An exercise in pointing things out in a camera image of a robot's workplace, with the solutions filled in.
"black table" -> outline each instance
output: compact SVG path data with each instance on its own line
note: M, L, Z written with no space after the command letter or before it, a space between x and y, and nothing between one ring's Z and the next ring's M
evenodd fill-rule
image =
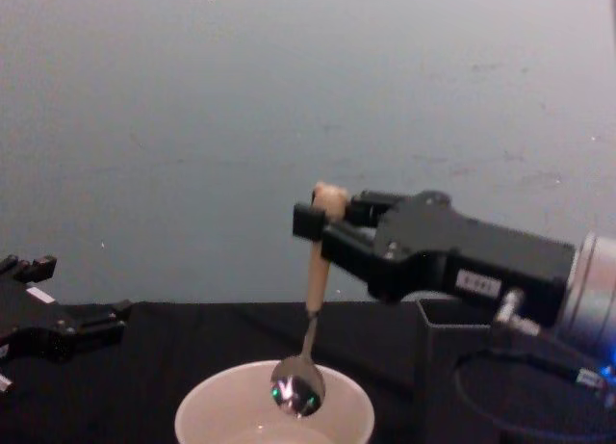
M321 314L314 357L365 388L379 443L413 441L413 314L412 303L373 302L328 303ZM238 364L296 353L305 323L300 303L136 304L120 345L63 365L17 359L3 367L15 389L0 397L0 442L174 443L175 411L195 385ZM490 383L492 370L478 369L479 385ZM538 390L532 373L519 375L528 379L520 384ZM548 393L521 410L560 407L556 416L567 416L572 405ZM495 393L486 387L482 394L489 400Z

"spoon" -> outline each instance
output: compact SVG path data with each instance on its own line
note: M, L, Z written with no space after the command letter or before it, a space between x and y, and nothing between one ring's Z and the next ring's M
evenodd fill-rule
M317 183L313 206L322 208L330 220L341 220L348 202L346 190ZM312 360L312 347L317 333L317 321L327 286L329 262L321 258L321 243L314 243L310 254L306 310L308 329L299 355L279 362L271 373L271 396L286 413L297 418L312 415L325 399L323 376Z

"white label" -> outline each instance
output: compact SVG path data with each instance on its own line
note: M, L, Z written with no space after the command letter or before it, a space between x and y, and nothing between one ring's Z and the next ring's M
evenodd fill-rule
M42 290L40 290L37 287L30 287L28 290L26 290L30 295L32 295L33 297L41 300L42 302L44 302L45 304L49 304L50 302L54 302L55 300L53 298L51 298L49 295L47 295L45 292L43 292Z
M460 270L455 279L455 286L494 299L498 298L501 292L500 280L463 269Z

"black cable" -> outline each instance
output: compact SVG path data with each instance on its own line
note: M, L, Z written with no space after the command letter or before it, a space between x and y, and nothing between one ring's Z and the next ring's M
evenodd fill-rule
M453 385L458 397L469 407L474 413L486 418L492 422L497 428L502 431L509 431L518 435L526 435L541 439L568 441L568 442L596 442L596 441L612 441L616 439L616 431L590 434L590 435L574 435L556 431L537 430L529 427L513 425L481 408L477 403L469 397L462 386L460 379L460 370L462 366L477 358L489 358L504 362L524 364L536 368L542 372L554 375L571 384L577 384L579 369L569 367L565 364L555 362L553 360L537 356L531 353L514 353L499 350L484 350L476 353L468 354L460 358L453 370Z

